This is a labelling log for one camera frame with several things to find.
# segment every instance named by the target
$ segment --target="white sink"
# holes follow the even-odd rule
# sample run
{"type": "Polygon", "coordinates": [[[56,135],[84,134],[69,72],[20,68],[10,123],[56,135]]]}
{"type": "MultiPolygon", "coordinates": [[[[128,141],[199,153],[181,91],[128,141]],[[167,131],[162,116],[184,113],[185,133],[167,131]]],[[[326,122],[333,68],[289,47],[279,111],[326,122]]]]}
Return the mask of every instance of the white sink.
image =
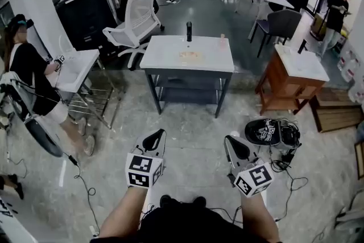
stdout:
{"type": "Polygon", "coordinates": [[[48,75],[48,81],[58,90],[77,92],[99,54],[98,50],[86,50],[65,56],[61,70],[48,75]]]}

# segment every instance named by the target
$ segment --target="wooden cabinet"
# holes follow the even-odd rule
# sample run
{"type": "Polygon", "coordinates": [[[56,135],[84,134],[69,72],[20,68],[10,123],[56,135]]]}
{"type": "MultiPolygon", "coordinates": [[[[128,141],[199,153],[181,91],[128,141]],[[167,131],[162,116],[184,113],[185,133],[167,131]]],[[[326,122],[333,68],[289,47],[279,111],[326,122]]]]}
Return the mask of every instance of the wooden cabinet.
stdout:
{"type": "Polygon", "coordinates": [[[260,114],[266,110],[288,109],[296,114],[324,83],[322,80],[290,76],[276,51],[255,88],[262,100],[260,114]]]}

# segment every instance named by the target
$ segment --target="black shirt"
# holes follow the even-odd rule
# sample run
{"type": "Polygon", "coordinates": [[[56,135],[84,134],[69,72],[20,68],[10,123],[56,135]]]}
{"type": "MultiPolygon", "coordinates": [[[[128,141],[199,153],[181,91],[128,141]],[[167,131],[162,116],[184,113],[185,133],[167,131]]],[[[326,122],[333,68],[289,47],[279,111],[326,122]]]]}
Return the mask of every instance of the black shirt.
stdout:
{"type": "Polygon", "coordinates": [[[16,49],[10,66],[10,71],[18,74],[19,78],[29,86],[32,86],[34,73],[35,93],[51,99],[36,97],[33,112],[41,116],[48,114],[60,101],[60,96],[44,75],[47,65],[32,44],[24,43],[16,49]]]}
{"type": "Polygon", "coordinates": [[[157,208],[129,238],[99,238],[91,243],[122,242],[243,242],[267,243],[247,230],[224,220],[218,213],[194,204],[178,203],[157,208]]]}
{"type": "MultiPolygon", "coordinates": [[[[343,6],[347,10],[349,9],[348,2],[344,0],[329,0],[328,5],[329,7],[331,7],[331,5],[335,5],[338,7],[343,6]]],[[[337,32],[341,32],[342,25],[344,23],[344,16],[345,14],[342,14],[339,9],[330,9],[326,26],[337,32]]]]}

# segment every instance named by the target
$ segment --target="sneaker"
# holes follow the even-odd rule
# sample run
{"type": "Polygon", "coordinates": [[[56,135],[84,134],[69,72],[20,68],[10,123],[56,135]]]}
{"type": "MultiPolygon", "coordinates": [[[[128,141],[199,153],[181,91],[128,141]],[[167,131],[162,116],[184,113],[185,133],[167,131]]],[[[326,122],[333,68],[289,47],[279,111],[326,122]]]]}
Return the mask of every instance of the sneaker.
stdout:
{"type": "Polygon", "coordinates": [[[91,156],[93,154],[93,150],[95,149],[95,138],[93,136],[88,136],[86,139],[86,149],[85,154],[87,156],[91,156]]]}
{"type": "Polygon", "coordinates": [[[164,205],[168,204],[168,202],[171,200],[171,197],[169,195],[162,195],[159,200],[159,206],[163,208],[164,205]]]}
{"type": "Polygon", "coordinates": [[[9,180],[14,183],[14,184],[18,184],[18,176],[16,174],[11,174],[7,176],[9,178],[9,180]]]}
{"type": "Polygon", "coordinates": [[[85,135],[85,130],[86,130],[86,118],[81,118],[78,122],[78,132],[80,133],[81,136],[85,135]]]}
{"type": "Polygon", "coordinates": [[[203,196],[195,198],[192,203],[200,208],[206,208],[206,198],[203,196]]]}
{"type": "Polygon", "coordinates": [[[16,184],[15,191],[18,193],[21,200],[24,199],[23,187],[20,182],[16,184]]]}

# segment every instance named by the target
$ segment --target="black cable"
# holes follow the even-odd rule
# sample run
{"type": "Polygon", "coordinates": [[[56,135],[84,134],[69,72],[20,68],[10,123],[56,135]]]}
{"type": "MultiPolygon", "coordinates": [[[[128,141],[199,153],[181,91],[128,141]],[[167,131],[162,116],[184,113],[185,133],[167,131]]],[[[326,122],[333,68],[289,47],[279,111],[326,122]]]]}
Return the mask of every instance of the black cable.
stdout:
{"type": "Polygon", "coordinates": [[[291,167],[290,163],[286,163],[282,160],[272,160],[272,150],[271,150],[271,145],[269,145],[269,155],[270,155],[270,160],[271,160],[271,168],[275,173],[281,173],[283,171],[287,172],[287,175],[289,176],[289,178],[291,179],[291,185],[289,187],[289,196],[288,199],[286,200],[286,207],[284,210],[284,215],[283,217],[276,219],[276,222],[279,222],[280,220],[284,219],[287,216],[287,212],[288,212],[288,202],[292,196],[293,191],[297,191],[300,190],[301,188],[303,188],[304,186],[306,186],[308,184],[308,178],[307,177],[298,177],[298,178],[293,178],[291,176],[291,174],[289,174],[287,168],[291,167]],[[305,179],[305,183],[303,185],[301,185],[300,187],[297,188],[293,188],[293,184],[295,181],[300,180],[300,179],[305,179]]]}
{"type": "Polygon", "coordinates": [[[81,168],[80,168],[80,166],[78,166],[78,163],[75,160],[75,158],[72,157],[71,155],[68,155],[65,152],[63,152],[63,154],[65,154],[68,157],[68,159],[72,162],[72,164],[74,164],[78,168],[78,174],[75,175],[73,178],[74,179],[80,178],[82,180],[82,182],[84,183],[84,186],[85,186],[85,189],[86,189],[86,192],[87,192],[87,201],[89,203],[89,207],[90,207],[90,210],[92,212],[92,215],[93,215],[93,218],[95,220],[96,227],[97,227],[97,234],[94,235],[94,237],[97,237],[100,234],[100,226],[98,225],[96,215],[95,215],[95,211],[93,210],[93,208],[91,206],[91,202],[90,202],[90,196],[94,196],[96,194],[96,189],[94,187],[90,187],[90,188],[87,187],[87,184],[86,184],[84,178],[81,176],[81,168]]]}
{"type": "Polygon", "coordinates": [[[235,219],[236,219],[236,215],[237,215],[237,213],[238,213],[238,211],[239,211],[239,209],[241,209],[241,206],[239,206],[239,207],[237,207],[236,208],[236,210],[235,210],[235,214],[234,214],[234,218],[232,219],[232,217],[230,217],[230,215],[229,215],[229,213],[228,213],[228,211],[226,210],[226,209],[223,209],[223,208],[209,208],[209,209],[211,209],[211,210],[214,210],[214,209],[220,209],[220,210],[222,210],[222,211],[224,211],[226,214],[227,214],[227,216],[229,217],[229,219],[232,221],[232,223],[234,224],[235,222],[237,222],[237,223],[239,223],[239,224],[243,224],[243,222],[240,222],[240,221],[236,221],[235,219]]]}
{"type": "Polygon", "coordinates": [[[22,158],[18,163],[16,163],[16,162],[14,162],[13,160],[11,160],[11,158],[9,158],[9,161],[11,162],[11,163],[13,163],[14,165],[19,165],[21,162],[23,162],[23,164],[24,164],[24,167],[25,167],[25,174],[23,175],[23,176],[20,176],[19,175],[19,177],[20,178],[25,178],[25,177],[27,177],[27,174],[28,174],[28,168],[27,168],[27,165],[25,164],[25,160],[24,160],[24,158],[22,158]]]}

